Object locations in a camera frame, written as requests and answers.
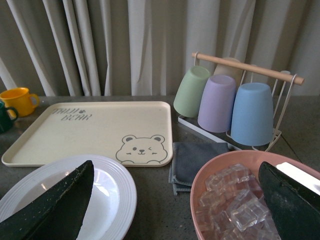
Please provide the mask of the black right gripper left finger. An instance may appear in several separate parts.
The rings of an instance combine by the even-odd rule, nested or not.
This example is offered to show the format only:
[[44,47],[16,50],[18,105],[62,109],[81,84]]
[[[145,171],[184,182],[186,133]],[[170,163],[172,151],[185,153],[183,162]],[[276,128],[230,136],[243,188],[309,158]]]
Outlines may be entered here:
[[30,204],[0,223],[2,240],[75,240],[88,209],[94,165],[85,161]]

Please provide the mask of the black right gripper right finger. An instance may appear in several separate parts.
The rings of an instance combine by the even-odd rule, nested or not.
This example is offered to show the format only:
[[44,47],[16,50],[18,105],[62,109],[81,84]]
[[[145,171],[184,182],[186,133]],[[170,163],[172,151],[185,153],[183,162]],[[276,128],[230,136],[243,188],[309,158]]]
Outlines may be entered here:
[[320,196],[264,161],[258,178],[282,240],[320,238]]

